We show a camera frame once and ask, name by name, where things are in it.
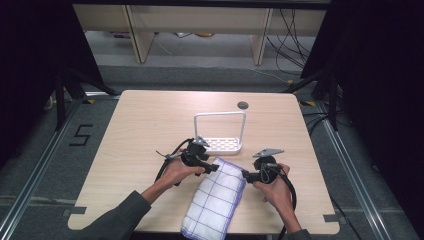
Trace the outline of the white cloth with purple grid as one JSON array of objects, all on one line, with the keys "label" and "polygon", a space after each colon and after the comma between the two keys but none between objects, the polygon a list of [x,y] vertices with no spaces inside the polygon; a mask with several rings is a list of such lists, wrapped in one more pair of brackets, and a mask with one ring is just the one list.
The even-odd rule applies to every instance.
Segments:
[{"label": "white cloth with purple grid", "polygon": [[202,180],[182,222],[189,240],[225,240],[246,186],[241,167],[220,157],[214,164],[218,170]]}]

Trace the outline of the white wire rack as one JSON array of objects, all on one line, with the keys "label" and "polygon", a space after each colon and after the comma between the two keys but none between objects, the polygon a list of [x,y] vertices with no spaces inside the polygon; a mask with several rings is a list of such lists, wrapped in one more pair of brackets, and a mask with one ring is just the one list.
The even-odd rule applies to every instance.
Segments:
[{"label": "white wire rack", "polygon": [[194,133],[212,155],[238,154],[243,146],[246,123],[244,111],[197,113]]}]

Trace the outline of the black metal stand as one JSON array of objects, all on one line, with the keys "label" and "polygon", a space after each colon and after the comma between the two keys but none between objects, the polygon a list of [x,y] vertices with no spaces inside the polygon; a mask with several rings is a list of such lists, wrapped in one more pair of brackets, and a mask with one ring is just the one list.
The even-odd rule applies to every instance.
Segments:
[{"label": "black metal stand", "polygon": [[314,100],[324,100],[328,99],[329,103],[329,112],[328,119],[333,127],[334,131],[338,130],[336,123],[336,103],[337,103],[337,87],[338,82],[335,77],[335,74],[332,70],[322,69],[316,73],[311,74],[310,76],[304,78],[297,84],[291,85],[289,88],[283,90],[283,93],[294,93],[297,90],[316,82],[315,87],[311,93],[311,96]]},{"label": "black metal stand", "polygon": [[119,91],[113,90],[105,85],[101,76],[90,77],[89,75],[72,68],[59,69],[55,79],[57,130],[64,125],[66,120],[65,92],[69,93],[72,100],[83,100],[87,97],[87,94],[81,87],[82,83],[94,86],[109,96],[120,95]]}]

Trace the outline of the beige desk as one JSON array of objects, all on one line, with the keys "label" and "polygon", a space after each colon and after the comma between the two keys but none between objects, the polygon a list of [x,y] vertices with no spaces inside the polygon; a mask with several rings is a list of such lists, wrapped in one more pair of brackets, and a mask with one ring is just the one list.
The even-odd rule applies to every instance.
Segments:
[{"label": "beige desk", "polygon": [[315,37],[323,10],[75,4],[86,31],[127,32],[136,61],[146,61],[156,32],[241,34],[250,37],[253,61],[262,63],[266,37]]}]

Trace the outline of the grey tape strip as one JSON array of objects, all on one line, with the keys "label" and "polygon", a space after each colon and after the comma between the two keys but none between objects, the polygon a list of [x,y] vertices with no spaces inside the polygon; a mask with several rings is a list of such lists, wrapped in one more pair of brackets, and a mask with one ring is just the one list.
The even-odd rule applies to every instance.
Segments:
[{"label": "grey tape strip", "polygon": [[69,217],[72,214],[85,214],[87,207],[78,207],[74,206],[69,209],[65,209],[62,213],[62,216]]}]

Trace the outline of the person's right hand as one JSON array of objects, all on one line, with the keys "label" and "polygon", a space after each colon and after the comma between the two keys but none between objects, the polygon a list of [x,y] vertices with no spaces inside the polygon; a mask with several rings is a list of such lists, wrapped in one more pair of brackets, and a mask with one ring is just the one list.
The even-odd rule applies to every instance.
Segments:
[{"label": "person's right hand", "polygon": [[279,214],[293,210],[291,192],[281,177],[277,177],[269,184],[256,181],[253,186],[264,194],[264,202],[269,202]]}]

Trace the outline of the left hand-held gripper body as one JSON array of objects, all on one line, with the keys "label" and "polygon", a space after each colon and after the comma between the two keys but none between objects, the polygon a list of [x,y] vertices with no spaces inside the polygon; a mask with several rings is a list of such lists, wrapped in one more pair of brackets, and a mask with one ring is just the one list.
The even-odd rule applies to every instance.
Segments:
[{"label": "left hand-held gripper body", "polygon": [[200,166],[202,161],[207,161],[209,155],[206,153],[209,144],[201,136],[188,140],[187,147],[181,154],[183,163],[187,166]]}]

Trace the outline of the black curtain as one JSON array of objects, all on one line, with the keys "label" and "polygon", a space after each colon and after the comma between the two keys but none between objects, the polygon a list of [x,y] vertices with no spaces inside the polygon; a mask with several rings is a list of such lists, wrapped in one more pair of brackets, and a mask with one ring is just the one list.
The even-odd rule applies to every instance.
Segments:
[{"label": "black curtain", "polygon": [[321,0],[303,70],[337,58],[336,79],[368,153],[424,240],[424,0]]},{"label": "black curtain", "polygon": [[60,75],[103,83],[72,0],[0,0],[0,168],[32,130]]}]

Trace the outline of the person's left hand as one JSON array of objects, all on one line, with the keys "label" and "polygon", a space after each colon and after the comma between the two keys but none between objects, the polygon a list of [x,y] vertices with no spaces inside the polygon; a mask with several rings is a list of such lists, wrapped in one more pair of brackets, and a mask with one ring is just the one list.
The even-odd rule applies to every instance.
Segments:
[{"label": "person's left hand", "polygon": [[162,176],[157,180],[159,186],[165,190],[172,188],[175,184],[180,183],[187,176],[193,174],[202,174],[205,171],[203,167],[186,166],[180,158],[173,159],[169,162]]}]

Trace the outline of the aluminium floor rail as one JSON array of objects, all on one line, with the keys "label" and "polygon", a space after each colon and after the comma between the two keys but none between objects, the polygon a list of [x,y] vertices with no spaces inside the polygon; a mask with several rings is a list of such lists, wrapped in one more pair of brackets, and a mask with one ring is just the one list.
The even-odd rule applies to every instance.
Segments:
[{"label": "aluminium floor rail", "polygon": [[81,104],[81,100],[73,100],[70,103],[65,113],[64,122],[57,130],[54,131],[47,147],[25,182],[25,185],[13,201],[5,218],[0,222],[0,240],[9,240],[13,235],[20,219],[29,205],[31,197],[38,188],[39,183],[50,166],[53,156],[66,134],[73,116]]},{"label": "aluminium floor rail", "polygon": [[329,119],[324,120],[323,125],[326,129],[327,135],[332,142],[332,145],[338,155],[341,165],[347,174],[347,178],[352,186],[352,189],[357,197],[357,200],[364,212],[364,215],[374,233],[377,240],[392,240],[392,236],[388,231],[384,220],[379,213],[375,203],[371,199],[369,192],[367,191],[359,172],[357,171],[354,163],[338,133],[334,129]]}]

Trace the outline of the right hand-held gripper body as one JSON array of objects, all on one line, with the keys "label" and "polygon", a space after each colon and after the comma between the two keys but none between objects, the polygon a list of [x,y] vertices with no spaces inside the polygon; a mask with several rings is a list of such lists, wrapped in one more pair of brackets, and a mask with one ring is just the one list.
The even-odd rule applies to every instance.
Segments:
[{"label": "right hand-held gripper body", "polygon": [[276,163],[274,155],[280,153],[283,153],[282,149],[265,148],[253,155],[255,158],[253,166],[257,170],[252,176],[253,182],[270,184],[276,179],[282,172],[282,167]]}]

